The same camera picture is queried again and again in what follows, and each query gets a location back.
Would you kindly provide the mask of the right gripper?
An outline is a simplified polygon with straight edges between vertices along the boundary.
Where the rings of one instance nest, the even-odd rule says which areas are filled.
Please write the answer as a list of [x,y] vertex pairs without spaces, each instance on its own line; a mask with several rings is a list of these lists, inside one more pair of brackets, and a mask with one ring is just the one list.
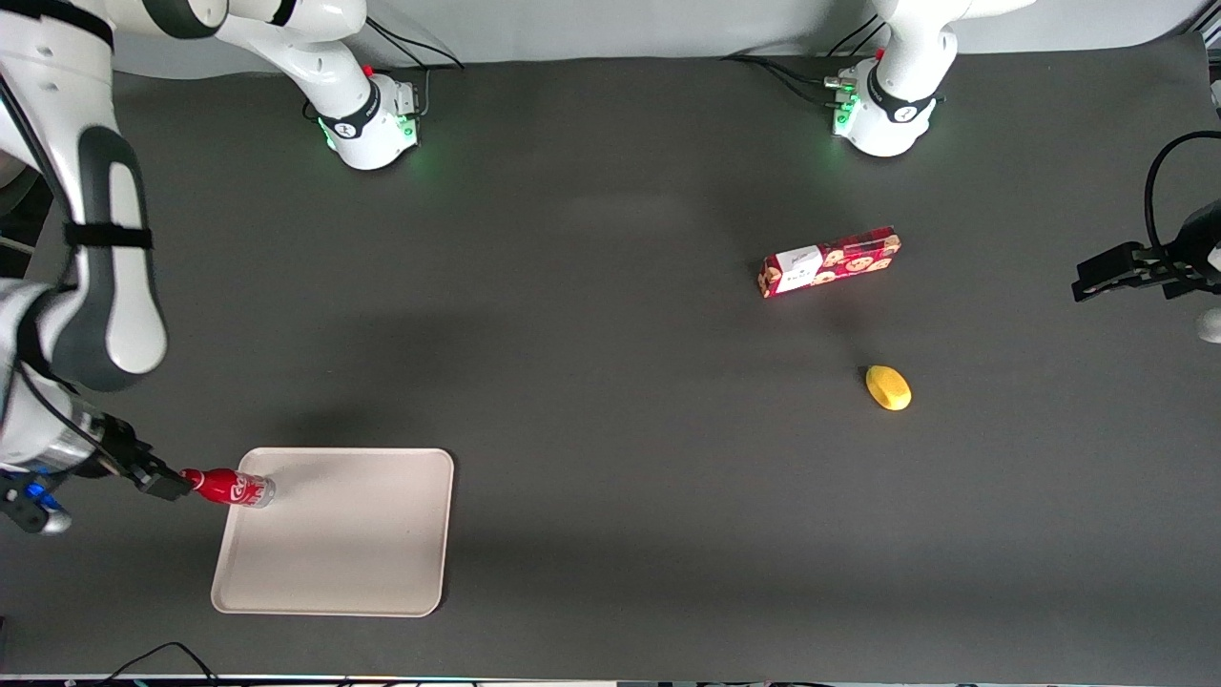
[[95,419],[96,443],[92,456],[84,461],[84,478],[100,480],[117,475],[136,483],[143,494],[175,502],[195,491],[193,480],[170,467],[151,453],[151,445],[140,441],[134,427],[114,416]]

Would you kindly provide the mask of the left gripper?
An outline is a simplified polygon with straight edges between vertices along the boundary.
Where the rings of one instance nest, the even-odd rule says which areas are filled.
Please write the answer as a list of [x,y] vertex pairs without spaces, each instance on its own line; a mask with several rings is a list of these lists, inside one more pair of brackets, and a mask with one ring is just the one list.
[[1144,223],[1154,257],[1147,268],[1147,246],[1126,240],[1077,265],[1078,279],[1071,286],[1074,301],[1087,301],[1120,288],[1159,286],[1164,299],[1190,292],[1220,295],[1219,243],[1220,200],[1190,214],[1176,239],[1159,239],[1151,199],[1144,200]]

